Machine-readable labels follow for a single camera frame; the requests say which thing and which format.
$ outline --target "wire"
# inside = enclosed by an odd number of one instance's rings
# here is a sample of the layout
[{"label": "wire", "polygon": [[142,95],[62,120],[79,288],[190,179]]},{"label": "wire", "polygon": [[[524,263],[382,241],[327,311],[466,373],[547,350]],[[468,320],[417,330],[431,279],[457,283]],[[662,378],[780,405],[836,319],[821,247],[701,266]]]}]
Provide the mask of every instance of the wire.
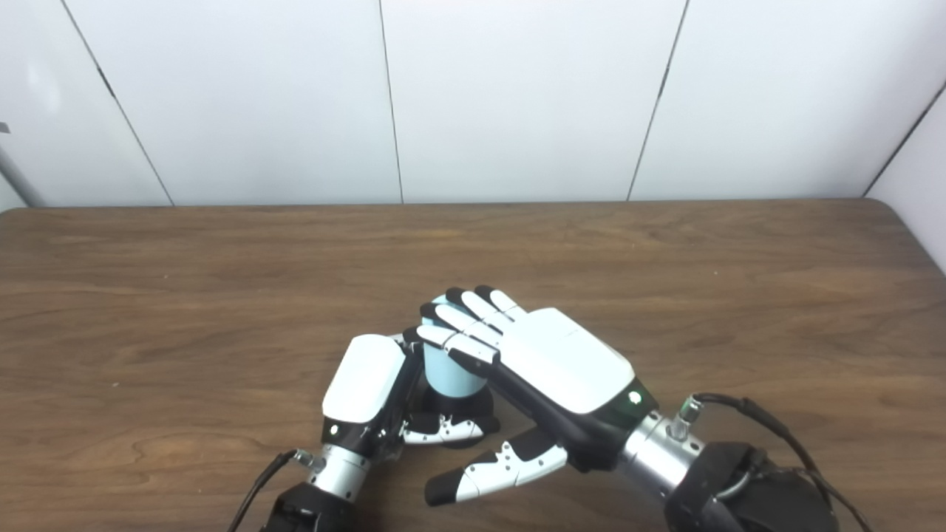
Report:
[{"label": "wire", "polygon": [[246,510],[250,508],[250,504],[253,503],[253,499],[256,497],[256,493],[259,493],[259,490],[266,486],[266,483],[270,481],[273,475],[277,471],[281,470],[293,456],[296,455],[298,450],[293,449],[292,451],[280,452],[273,458],[272,462],[259,473],[259,476],[256,477],[256,481],[253,482],[253,486],[250,487],[250,491],[246,494],[246,497],[243,499],[243,502],[240,504],[239,508],[236,510],[236,515],[234,516],[233,521],[230,523],[230,526],[227,528],[227,532],[237,532],[239,524],[243,521],[243,516],[246,515]]},{"label": "wire", "polygon": [[870,526],[870,523],[867,521],[867,516],[864,515],[864,513],[861,510],[857,509],[857,506],[855,506],[851,501],[849,501],[844,495],[841,495],[841,492],[838,491],[837,488],[832,486],[827,480],[825,480],[825,477],[823,477],[821,473],[817,471],[806,470],[804,468],[777,468],[774,470],[767,471],[761,474],[760,476],[768,476],[775,473],[786,473],[786,472],[808,475],[812,479],[812,482],[815,483],[816,486],[821,486],[824,489],[826,489],[835,499],[837,499],[839,503],[841,503],[845,508],[848,509],[848,511],[850,512],[850,515],[854,516],[854,520],[857,521],[857,523],[861,525],[861,529],[864,530],[864,532],[873,532],[874,529]]},{"label": "wire", "polygon": [[[779,421],[779,419],[767,410],[759,406],[754,400],[749,398],[737,399],[732,396],[727,396],[723,394],[710,394],[710,393],[701,393],[693,394],[693,398],[700,402],[713,402],[716,404],[724,404],[725,406],[736,409],[743,416],[749,417],[753,421],[759,423],[769,431],[771,431],[776,436],[785,440],[785,443],[792,448],[792,451],[798,455],[798,459],[801,460],[801,463],[805,466],[806,470],[812,471],[814,473],[820,473],[818,466],[815,464],[815,460],[808,453],[808,450],[805,449],[805,446],[801,445],[801,442],[788,430],[788,427],[784,423]],[[831,494],[823,486],[815,482],[815,486],[818,488],[818,491],[821,492],[821,498],[824,499],[825,504],[828,505],[828,509],[832,507],[831,503]]]},{"label": "wire", "polygon": [[740,491],[749,484],[749,481],[752,480],[752,471],[748,470],[745,472],[742,478],[739,479],[739,482],[733,484],[731,487],[726,488],[716,494],[716,498],[720,501],[725,501],[726,499],[731,499],[732,497],[739,494]]}]

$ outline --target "wooden table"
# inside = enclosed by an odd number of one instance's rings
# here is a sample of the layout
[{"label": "wooden table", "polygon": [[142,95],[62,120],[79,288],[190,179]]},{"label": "wooden table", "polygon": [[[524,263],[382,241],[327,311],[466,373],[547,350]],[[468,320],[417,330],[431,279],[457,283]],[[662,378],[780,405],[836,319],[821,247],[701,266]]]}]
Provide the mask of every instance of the wooden table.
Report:
[{"label": "wooden table", "polygon": [[[223,530],[276,452],[318,449],[352,336],[479,283],[571,315],[666,412],[755,398],[878,530],[946,523],[946,279],[887,207],[843,200],[11,211],[0,530]],[[498,412],[506,435],[529,426]],[[697,432],[792,461],[727,412]],[[571,469],[425,507],[428,477],[500,441],[405,449],[369,477],[361,529],[664,530],[617,475]],[[302,477],[281,472],[243,530]]]}]

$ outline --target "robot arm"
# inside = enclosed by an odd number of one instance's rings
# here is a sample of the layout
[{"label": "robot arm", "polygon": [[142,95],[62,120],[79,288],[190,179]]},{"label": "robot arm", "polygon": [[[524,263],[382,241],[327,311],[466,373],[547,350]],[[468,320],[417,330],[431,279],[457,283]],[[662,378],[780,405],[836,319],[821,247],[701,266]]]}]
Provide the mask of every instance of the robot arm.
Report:
[{"label": "robot arm", "polygon": [[[707,444],[690,434],[700,398],[711,395],[694,396],[675,417],[664,417],[631,364],[561,311],[528,312],[484,286],[450,289],[447,300],[451,305],[424,305],[421,314],[435,325],[408,329],[404,337],[440,347],[487,378],[536,427],[431,479],[430,505],[517,486],[569,463],[626,476],[662,503],[676,532],[838,529],[823,479],[808,482],[748,444]],[[754,403],[743,405],[744,414],[784,429]],[[817,474],[814,462],[806,467]]]},{"label": "robot arm", "polygon": [[396,459],[404,443],[457,441],[499,429],[491,417],[447,421],[408,412],[423,371],[421,347],[399,336],[352,339],[322,403],[322,455],[296,452],[293,458],[308,467],[307,480],[277,498],[263,531],[349,531],[371,467]]}]

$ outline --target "black base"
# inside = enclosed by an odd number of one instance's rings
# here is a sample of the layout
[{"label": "black base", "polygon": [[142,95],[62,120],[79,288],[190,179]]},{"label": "black base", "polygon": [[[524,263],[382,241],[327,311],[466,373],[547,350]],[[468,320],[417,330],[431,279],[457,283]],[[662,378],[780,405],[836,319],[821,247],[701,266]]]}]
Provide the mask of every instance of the black base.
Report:
[{"label": "black base", "polygon": [[[428,385],[420,399],[422,412],[434,412],[444,416],[490,417],[493,415],[493,394],[484,386],[479,392],[465,398],[450,398]],[[466,449],[483,441],[484,437],[442,444],[448,449]]]},{"label": "black base", "polygon": [[352,532],[355,507],[307,482],[287,489],[272,506],[259,532]]}]

